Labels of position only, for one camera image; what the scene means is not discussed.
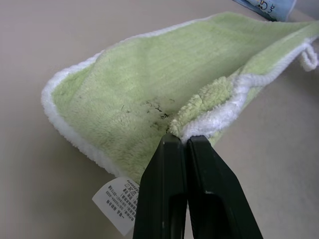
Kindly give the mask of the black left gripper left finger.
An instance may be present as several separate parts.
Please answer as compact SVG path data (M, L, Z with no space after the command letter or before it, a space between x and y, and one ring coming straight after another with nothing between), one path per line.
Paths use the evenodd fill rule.
M186 206L184 147L167 133L141 177L133 239L184 239Z

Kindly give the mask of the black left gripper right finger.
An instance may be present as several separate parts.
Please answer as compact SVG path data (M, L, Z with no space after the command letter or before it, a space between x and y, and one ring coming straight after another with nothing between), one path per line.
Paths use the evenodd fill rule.
M194 239L263 239L239 180L205 136L187 141L186 175Z

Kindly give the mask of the green towel with white trim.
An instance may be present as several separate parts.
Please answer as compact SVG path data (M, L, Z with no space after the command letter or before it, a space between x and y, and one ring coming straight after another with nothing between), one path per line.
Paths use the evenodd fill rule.
M139 183L165 133L215 144L295 60L319 65L319 20L268 22L231 12L127 38L63 69L41 94L59 133L116 177Z

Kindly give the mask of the light blue cloth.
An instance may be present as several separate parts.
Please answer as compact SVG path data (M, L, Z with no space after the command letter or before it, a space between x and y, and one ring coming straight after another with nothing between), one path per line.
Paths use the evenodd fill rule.
M233 0L270 21L286 22L297 0Z

